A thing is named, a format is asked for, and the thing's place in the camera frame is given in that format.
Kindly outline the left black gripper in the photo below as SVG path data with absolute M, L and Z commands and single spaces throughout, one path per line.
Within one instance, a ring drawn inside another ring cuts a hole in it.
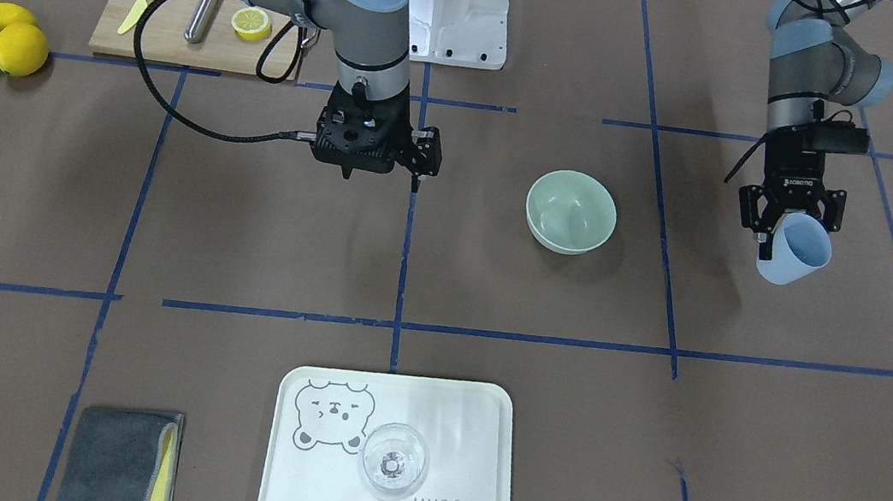
M 743 160 L 764 147 L 763 180 L 739 188 L 740 222 L 758 241 L 757 259 L 772 261 L 778 223 L 788 213 L 809 215 L 828 233 L 839 232 L 848 193 L 827 190 L 826 156 L 861 155 L 870 150 L 871 134 L 850 114 L 778 128 L 763 134 L 744 152 Z

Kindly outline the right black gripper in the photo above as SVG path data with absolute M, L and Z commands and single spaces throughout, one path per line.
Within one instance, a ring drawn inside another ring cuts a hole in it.
M 440 174 L 443 148 L 438 127 L 412 127 L 410 107 L 408 88 L 375 100 L 359 82 L 350 90 L 337 83 L 316 121 L 310 152 L 340 167 L 343 179 L 354 170 L 387 174 L 400 165 L 410 172 L 410 192 L 418 194 L 423 177 Z

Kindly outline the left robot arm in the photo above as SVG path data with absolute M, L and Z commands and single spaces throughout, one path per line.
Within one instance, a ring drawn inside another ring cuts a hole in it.
M 893 89 L 893 65 L 864 50 L 847 32 L 878 0 L 776 0 L 766 14 L 771 34 L 763 180 L 739 188 L 740 222 L 758 243 L 758 260 L 773 256 L 778 223 L 806 214 L 826 233 L 841 227 L 845 192 L 827 190 L 826 156 L 866 154 L 869 132 L 830 104 L 876 105 Z

